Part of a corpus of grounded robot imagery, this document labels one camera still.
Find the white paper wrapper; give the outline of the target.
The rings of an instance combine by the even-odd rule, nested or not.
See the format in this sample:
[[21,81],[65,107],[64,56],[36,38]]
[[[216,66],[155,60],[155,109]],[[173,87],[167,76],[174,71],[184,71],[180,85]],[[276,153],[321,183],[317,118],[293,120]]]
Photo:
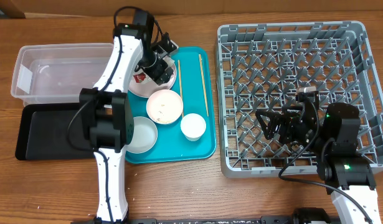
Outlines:
[[130,85],[136,85],[136,84],[147,84],[148,82],[151,82],[152,79],[144,73],[144,70],[142,67],[137,65],[133,71],[133,76],[131,78]]

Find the pink bowl with rice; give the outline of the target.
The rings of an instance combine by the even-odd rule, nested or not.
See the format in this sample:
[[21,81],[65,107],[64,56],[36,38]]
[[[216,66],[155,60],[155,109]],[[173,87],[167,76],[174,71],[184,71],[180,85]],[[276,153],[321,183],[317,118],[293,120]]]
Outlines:
[[154,92],[147,100],[148,117],[158,124],[172,124],[183,113],[183,101],[179,94],[172,90]]

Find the grey shallow bowl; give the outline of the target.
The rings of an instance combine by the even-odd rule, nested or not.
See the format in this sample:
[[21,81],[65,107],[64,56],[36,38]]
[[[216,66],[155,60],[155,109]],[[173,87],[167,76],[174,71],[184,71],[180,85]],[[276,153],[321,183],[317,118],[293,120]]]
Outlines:
[[158,129],[149,118],[137,116],[134,117],[133,138],[126,151],[133,154],[142,154],[149,151],[158,139]]

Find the white cup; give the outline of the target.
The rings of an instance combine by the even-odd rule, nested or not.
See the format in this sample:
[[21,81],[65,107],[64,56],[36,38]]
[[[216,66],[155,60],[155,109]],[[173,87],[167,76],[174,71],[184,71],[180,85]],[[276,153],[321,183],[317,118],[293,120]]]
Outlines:
[[207,128],[205,119],[196,113],[185,115],[181,120],[181,131],[189,141],[197,141]]

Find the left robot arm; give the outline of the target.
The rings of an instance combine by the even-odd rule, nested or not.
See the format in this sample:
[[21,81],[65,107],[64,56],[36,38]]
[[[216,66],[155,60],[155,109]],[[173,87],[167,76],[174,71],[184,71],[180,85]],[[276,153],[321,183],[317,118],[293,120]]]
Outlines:
[[134,120],[128,98],[130,82],[139,70],[157,85],[170,81],[173,69],[165,58],[178,46],[162,32],[154,16],[134,7],[130,24],[114,23],[113,51],[93,88],[79,94],[75,118],[98,167],[99,203],[92,223],[126,223],[125,154],[133,138]]

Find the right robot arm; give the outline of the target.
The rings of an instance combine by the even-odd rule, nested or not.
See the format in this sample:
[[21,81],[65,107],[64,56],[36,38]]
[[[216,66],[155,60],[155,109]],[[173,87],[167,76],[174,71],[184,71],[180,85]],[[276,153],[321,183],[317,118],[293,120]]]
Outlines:
[[319,118],[318,91],[296,94],[296,106],[281,112],[257,110],[255,116],[267,139],[279,136],[282,144],[301,149],[278,174],[283,174],[306,151],[316,156],[318,185],[326,188],[341,223],[380,223],[376,182],[370,164],[357,154],[361,126],[359,110],[347,103],[331,103]]

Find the left wooden chopstick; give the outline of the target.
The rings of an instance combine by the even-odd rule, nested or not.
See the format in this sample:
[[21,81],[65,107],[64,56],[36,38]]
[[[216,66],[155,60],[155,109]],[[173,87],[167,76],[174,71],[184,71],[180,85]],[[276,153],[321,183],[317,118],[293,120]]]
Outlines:
[[182,118],[184,117],[184,102],[183,102],[183,94],[182,94],[182,76],[181,76],[181,62],[177,60],[177,70],[178,70],[178,79],[179,79],[179,93],[183,103],[182,109]]

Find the wooden chopstick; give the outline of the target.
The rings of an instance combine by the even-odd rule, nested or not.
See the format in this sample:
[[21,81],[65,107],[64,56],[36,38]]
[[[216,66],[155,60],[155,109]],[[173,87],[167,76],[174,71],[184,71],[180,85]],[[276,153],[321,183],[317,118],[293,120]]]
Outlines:
[[209,107],[207,103],[207,94],[206,94],[206,83],[205,83],[205,77],[204,77],[204,67],[202,63],[202,55],[199,54],[199,65],[200,65],[200,71],[201,71],[201,80],[202,80],[202,89],[203,89],[203,94],[204,94],[204,103],[206,107],[206,115],[209,117]]
[[181,76],[181,62],[177,60],[177,70],[178,70],[178,79],[179,79],[179,93],[183,103],[182,109],[182,118],[184,117],[184,102],[183,102],[183,94],[182,94],[182,76]]

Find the large white plate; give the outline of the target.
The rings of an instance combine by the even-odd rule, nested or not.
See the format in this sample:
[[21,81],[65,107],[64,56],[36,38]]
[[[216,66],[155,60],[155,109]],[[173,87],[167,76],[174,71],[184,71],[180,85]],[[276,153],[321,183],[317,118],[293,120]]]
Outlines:
[[149,98],[154,92],[158,90],[169,90],[173,87],[176,77],[177,77],[177,68],[174,64],[174,60],[168,56],[164,57],[165,62],[171,66],[173,69],[173,74],[171,75],[169,81],[162,85],[157,85],[154,81],[148,82],[147,84],[136,84],[129,85],[129,91],[143,98]]

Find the teal serving tray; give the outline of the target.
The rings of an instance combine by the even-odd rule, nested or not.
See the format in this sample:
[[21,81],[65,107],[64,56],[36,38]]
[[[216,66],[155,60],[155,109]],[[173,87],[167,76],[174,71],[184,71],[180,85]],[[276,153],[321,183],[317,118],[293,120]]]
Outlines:
[[[199,54],[202,55],[204,67],[209,117],[204,103]],[[189,141],[181,132],[181,118],[173,124],[157,124],[158,139],[149,151],[142,154],[126,153],[126,160],[132,164],[206,159],[215,152],[215,116],[208,56],[200,47],[181,47],[172,59],[176,63],[177,60],[181,62],[184,114],[201,115],[206,121],[206,131],[199,140]],[[179,82],[175,81],[171,89],[179,93]]]

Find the right wooden chopstick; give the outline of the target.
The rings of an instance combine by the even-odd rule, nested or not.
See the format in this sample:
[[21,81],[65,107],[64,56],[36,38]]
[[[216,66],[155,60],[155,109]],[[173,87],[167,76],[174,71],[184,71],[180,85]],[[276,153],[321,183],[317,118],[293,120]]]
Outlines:
[[209,117],[209,107],[207,103],[207,94],[206,94],[206,83],[205,83],[205,77],[204,77],[204,67],[202,63],[202,55],[199,54],[199,65],[200,65],[200,71],[201,71],[201,80],[202,80],[202,89],[203,89],[203,94],[204,94],[204,103],[206,107],[206,115]]

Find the grey plastic dish rack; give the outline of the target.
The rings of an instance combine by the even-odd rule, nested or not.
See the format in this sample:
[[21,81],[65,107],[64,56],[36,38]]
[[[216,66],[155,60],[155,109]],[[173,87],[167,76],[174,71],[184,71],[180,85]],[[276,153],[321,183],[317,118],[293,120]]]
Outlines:
[[383,92],[359,21],[228,24],[217,30],[220,164],[230,178],[276,177],[298,146],[266,139],[256,110],[295,106],[313,86],[320,117],[331,103],[360,111],[357,152],[383,171]]

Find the clear plastic bin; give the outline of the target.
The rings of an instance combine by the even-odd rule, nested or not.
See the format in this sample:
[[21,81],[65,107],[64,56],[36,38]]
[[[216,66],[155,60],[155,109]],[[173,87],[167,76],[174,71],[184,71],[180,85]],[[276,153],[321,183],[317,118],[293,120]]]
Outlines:
[[111,43],[26,45],[14,66],[11,95],[23,104],[77,103],[92,88],[113,51]]

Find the black rectangular tray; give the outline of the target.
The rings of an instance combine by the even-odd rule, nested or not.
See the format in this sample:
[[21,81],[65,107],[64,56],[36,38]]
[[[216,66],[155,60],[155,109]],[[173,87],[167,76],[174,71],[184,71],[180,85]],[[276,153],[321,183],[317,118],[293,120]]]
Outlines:
[[19,161],[94,159],[66,140],[67,127],[80,105],[54,103],[27,105],[22,110],[15,157]]

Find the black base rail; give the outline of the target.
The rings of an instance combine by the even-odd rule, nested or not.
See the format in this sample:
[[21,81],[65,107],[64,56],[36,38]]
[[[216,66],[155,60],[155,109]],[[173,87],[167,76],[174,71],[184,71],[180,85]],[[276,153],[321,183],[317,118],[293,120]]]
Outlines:
[[157,220],[155,218],[139,218],[114,223],[126,224],[304,224],[304,223],[334,223],[341,224],[343,218],[330,216],[323,208],[297,208],[291,215],[263,215],[258,218],[222,218],[222,219],[180,219]]

